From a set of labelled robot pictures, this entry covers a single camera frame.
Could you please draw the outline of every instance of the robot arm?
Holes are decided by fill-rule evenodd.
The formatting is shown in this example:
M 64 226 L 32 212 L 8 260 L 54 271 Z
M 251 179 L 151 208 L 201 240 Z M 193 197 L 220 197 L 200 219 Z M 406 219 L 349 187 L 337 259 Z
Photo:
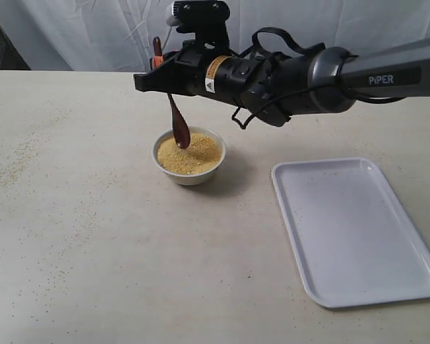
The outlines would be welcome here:
M 229 8 L 223 1 L 175 1 L 168 24 L 177 32 L 195 34 L 181 50 L 164 56 L 157 69 L 135 74 L 142 92 L 169 92 L 211 98 L 280 127 L 292 115 L 340 113 L 356 100 L 387 103 L 404 97 L 430 96 L 430 39 L 358 57 L 341 47 L 324 44 L 302 48 L 284 30 L 260 29 L 252 46 L 242 54 L 229 48 L 225 21 Z M 259 33 L 277 34 L 299 56 L 268 52 Z

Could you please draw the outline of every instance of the white tray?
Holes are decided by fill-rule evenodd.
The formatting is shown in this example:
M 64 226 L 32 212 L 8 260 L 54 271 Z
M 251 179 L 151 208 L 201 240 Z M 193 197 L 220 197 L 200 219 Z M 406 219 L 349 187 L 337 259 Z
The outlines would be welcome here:
M 430 253 L 376 164 L 281 163 L 272 180 L 302 283 L 316 303 L 430 297 Z

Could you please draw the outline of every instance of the white bowl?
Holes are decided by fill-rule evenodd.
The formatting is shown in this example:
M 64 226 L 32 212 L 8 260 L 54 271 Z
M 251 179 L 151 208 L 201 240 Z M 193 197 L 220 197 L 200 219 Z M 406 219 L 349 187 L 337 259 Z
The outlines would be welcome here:
M 220 161 L 210 170 L 207 170 L 200 174 L 186 175 L 186 174 L 178 174 L 178 173 L 167 171 L 163 166 L 160 165 L 160 163 L 158 162 L 158 148 L 163 141 L 173 137 L 172 130 L 166 131 L 163 135 L 159 136 L 159 138 L 156 140 L 155 144 L 153 145 L 153 150 L 152 150 L 153 160 L 157 165 L 157 167 L 162 172 L 164 172 L 167 175 L 167 177 L 169 177 L 174 183 L 184 185 L 184 186 L 198 185 L 198 184 L 202 184 L 205 181 L 208 181 L 212 176 L 214 176 L 216 170 L 221 165 L 221 163 L 223 163 L 224 158 L 226 156 L 226 144 L 224 143 L 220 135 L 218 135 L 212 130 L 200 128 L 200 127 L 189 127 L 189 131 L 190 133 L 204 134 L 214 139 L 218 149 L 221 151 Z

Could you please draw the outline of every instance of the wooden spoon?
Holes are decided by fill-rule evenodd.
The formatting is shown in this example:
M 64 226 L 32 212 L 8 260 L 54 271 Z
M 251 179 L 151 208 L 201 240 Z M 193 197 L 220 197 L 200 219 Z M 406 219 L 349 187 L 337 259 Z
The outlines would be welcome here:
M 153 59 L 153 68 L 156 68 L 160 63 L 163 62 L 163 50 L 161 48 L 161 40 L 159 37 L 153 39 L 153 49 L 155 53 L 155 59 Z M 167 98 L 171 104 L 172 110 L 172 130 L 173 138 L 177 146 L 181 149 L 187 149 L 191 142 L 191 135 L 189 133 L 188 125 L 183 118 L 180 110 L 178 109 L 175 101 L 173 100 L 172 94 L 168 93 Z

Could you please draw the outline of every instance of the warning label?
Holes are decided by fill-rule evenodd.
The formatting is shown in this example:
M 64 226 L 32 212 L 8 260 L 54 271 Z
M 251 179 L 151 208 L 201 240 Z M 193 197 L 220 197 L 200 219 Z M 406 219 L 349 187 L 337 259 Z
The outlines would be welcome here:
M 216 71 L 219 69 L 221 64 L 224 62 L 224 60 L 230 58 L 230 56 L 221 55 L 218 56 L 214 61 L 211 62 L 209 65 L 209 68 L 207 68 L 206 72 L 206 80 L 205 80 L 205 86 L 206 91 L 215 93 L 215 75 Z

